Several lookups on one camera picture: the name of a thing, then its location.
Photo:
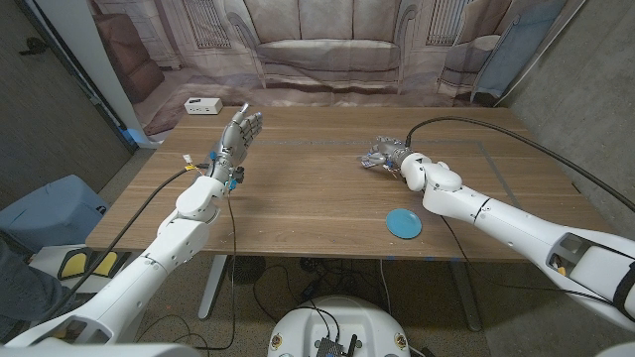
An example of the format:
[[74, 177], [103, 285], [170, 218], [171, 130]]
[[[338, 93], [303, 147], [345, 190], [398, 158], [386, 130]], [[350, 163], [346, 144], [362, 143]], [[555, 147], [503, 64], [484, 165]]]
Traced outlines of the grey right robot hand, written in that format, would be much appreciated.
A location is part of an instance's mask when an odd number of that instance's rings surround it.
[[359, 158], [363, 168], [381, 166], [392, 172], [399, 172], [405, 159], [413, 151], [399, 139], [378, 136], [369, 152]]

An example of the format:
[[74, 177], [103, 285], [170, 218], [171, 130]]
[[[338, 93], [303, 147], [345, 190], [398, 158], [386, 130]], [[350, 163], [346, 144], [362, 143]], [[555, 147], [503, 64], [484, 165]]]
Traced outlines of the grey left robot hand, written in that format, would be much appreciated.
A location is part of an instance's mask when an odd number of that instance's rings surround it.
[[212, 159], [206, 175], [221, 182], [229, 181], [247, 157], [248, 149], [262, 131], [263, 117], [260, 112], [247, 114], [248, 103], [244, 103], [233, 115], [213, 148]]

